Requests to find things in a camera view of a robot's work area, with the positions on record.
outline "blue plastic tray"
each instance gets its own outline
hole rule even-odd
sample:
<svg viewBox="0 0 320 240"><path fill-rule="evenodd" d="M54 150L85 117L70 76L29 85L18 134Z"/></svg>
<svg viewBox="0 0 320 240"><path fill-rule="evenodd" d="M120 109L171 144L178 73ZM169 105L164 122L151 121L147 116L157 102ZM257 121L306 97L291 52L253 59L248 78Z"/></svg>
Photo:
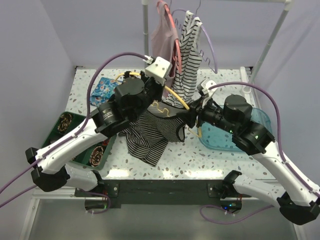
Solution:
<svg viewBox="0 0 320 240"><path fill-rule="evenodd" d="M272 133L270 118L264 111L253 108L251 120L264 125L269 132ZM242 150L232 142L231 133L223 131L206 122L202 125L201 130L202 137L199 138L199 140L208 149L242 152Z"/></svg>

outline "clothing rack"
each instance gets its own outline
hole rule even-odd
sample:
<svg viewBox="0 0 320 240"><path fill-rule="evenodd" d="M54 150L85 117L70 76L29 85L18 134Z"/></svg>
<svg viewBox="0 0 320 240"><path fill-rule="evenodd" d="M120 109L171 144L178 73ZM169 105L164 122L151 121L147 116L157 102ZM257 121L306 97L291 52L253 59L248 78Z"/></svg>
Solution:
<svg viewBox="0 0 320 240"><path fill-rule="evenodd" d="M144 54L149 55L149 33L148 33L148 5L149 0L141 0L143 6L143 38L144 38ZM255 63L254 67L252 68L252 74L250 75L249 83L254 83L257 77L257 74L266 59L266 56L282 26L284 23L288 12L291 10L294 0L207 0L207 1L236 1L236 2L252 2L252 3L282 3L284 4L284 9L275 24L275 27L266 43L262 54L260 55L259 59ZM249 87L244 87L245 91L249 91Z"/></svg>

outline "pink garment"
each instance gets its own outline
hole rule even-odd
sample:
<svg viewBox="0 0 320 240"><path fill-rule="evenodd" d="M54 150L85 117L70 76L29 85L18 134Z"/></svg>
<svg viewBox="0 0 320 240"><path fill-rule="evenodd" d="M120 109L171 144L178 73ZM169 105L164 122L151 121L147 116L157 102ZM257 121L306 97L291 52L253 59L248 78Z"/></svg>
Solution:
<svg viewBox="0 0 320 240"><path fill-rule="evenodd" d="M154 32L151 34L152 56L162 57L163 59L172 63L173 70L170 71L169 77L165 83L166 86L171 88L173 78L175 77L176 63L173 60L175 49L175 40L179 39L177 29L172 28L169 16L166 12L165 5L167 3L161 1L158 3L160 21ZM168 91L163 92L163 96L168 96Z"/></svg>

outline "green tray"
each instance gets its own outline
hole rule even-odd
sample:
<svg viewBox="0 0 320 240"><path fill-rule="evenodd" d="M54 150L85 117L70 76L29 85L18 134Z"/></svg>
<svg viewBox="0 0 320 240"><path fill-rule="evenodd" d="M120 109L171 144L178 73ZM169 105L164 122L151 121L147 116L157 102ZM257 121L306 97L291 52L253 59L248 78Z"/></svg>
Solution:
<svg viewBox="0 0 320 240"><path fill-rule="evenodd" d="M69 111L65 111L62 114L71 114L72 115L72 121L71 121L69 127L64 132L59 132L58 125L60 124L60 121L61 121L60 117L59 117L58 120L56 121L54 127L52 128L50 134L48 135L48 137L44 141L42 148L52 144L53 141L57 141L58 139L62 138L64 135L71 132L73 129L75 129L77 126L79 126L86 118L83 115L79 115L79 114L69 112ZM93 170L101 170L107 161L107 158L110 154L110 151L112 149L113 144L115 143L116 138L117 138L117 135L114 135L113 137L111 137L107 146L104 146L102 142L99 142L99 143L89 147L88 149L86 149L85 151L80 153L78 156L76 156L75 159L73 160L73 162L75 164L83 166L84 169L89 168L89 169L93 169ZM93 150L95 149L95 147L97 147L97 146L102 146L104 149L104 152L103 152L102 158L100 160L100 164L98 166L91 166L89 163L90 155L93 152Z"/></svg>

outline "metal pole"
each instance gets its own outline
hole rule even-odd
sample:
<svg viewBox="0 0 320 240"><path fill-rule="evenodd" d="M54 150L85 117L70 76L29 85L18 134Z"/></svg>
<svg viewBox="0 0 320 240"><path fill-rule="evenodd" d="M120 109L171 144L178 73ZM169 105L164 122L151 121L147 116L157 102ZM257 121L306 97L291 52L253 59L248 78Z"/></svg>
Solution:
<svg viewBox="0 0 320 240"><path fill-rule="evenodd" d="M144 55L149 56L148 0L142 0Z"/></svg>
<svg viewBox="0 0 320 240"><path fill-rule="evenodd" d="M266 46L264 47L264 50L263 50L259 60L256 62L256 64L253 67L252 74L251 74L251 77L249 79L249 83L253 84L255 82L256 76L257 76L257 74L258 74L258 72L259 72L259 70L261 68L261 65L264 62L264 60L265 60L265 58L266 58L266 56L267 56L267 54L268 54L268 52L269 52L269 50L271 48L271 45L274 42L274 40L275 40L275 38L276 38L280 28L281 28L281 25L284 23L284 21L286 19L286 16L288 15L288 12L289 12L289 10L287 10L287 9L284 9L282 11L281 16L280 16L278 22L276 23L276 25L275 25L275 27L273 29L273 32L272 32L272 34L271 34Z"/></svg>

